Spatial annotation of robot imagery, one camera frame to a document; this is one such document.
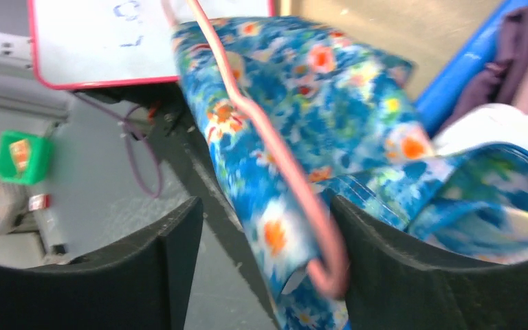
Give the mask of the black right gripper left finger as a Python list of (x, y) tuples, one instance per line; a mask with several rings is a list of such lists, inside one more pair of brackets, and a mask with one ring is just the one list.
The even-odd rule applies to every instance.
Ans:
[(202, 226), (192, 197), (68, 265), (0, 266), (0, 329), (183, 329)]

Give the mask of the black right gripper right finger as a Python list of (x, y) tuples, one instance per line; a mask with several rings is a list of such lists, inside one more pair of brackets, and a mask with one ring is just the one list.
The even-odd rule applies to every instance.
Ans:
[(353, 329), (528, 329), (528, 261), (498, 265), (447, 252), (340, 196), (331, 212), (351, 260)]

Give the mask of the pink wire hanger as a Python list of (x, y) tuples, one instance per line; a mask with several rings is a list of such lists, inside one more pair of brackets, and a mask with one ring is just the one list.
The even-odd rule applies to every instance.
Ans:
[(293, 34), (287, 17), (209, 19), (189, 1), (194, 19), (162, 10), (192, 115), (225, 196), (274, 298), (308, 279), (315, 295), (342, 299), (349, 284), (344, 241), (326, 204), (274, 126), (294, 109), (281, 51)]

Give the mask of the blue floral garment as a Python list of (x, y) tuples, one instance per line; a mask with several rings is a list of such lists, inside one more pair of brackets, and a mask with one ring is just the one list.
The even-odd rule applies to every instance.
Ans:
[[(528, 151), (506, 143), (438, 156), (402, 89), (411, 65), (297, 16), (281, 51), (293, 113), (274, 114), (319, 197), (344, 197), (386, 225), (486, 263), (528, 261)], [(353, 329), (347, 303), (308, 279), (274, 298), (281, 329)]]

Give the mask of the purple pleated skirt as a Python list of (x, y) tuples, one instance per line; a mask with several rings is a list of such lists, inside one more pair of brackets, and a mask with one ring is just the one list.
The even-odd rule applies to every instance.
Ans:
[(475, 108), (492, 103), (512, 105), (528, 67), (528, 7), (507, 14), (498, 33), (495, 57), (462, 91), (439, 131)]

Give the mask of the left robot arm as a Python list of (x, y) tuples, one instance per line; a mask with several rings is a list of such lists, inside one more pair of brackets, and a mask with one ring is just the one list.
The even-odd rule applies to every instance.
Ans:
[(32, 39), (0, 32), (0, 74), (34, 79)]

